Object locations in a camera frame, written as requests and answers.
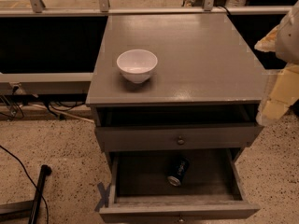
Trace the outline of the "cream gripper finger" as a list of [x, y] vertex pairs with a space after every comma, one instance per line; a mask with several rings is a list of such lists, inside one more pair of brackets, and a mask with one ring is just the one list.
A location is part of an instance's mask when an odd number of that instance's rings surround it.
[[265, 37], [259, 40], [254, 48], [261, 52], [275, 52], [278, 26], [274, 27]]
[[256, 121], [262, 126], [271, 125], [282, 118], [298, 100], [299, 65], [288, 63], [285, 68], [269, 75]]

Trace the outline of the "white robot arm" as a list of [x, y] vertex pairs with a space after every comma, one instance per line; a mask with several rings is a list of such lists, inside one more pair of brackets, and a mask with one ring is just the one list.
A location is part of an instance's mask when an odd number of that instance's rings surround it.
[[295, 4], [254, 48], [274, 52], [286, 66], [268, 76], [263, 99], [258, 107], [257, 122], [268, 126], [283, 117], [299, 100], [299, 6]]

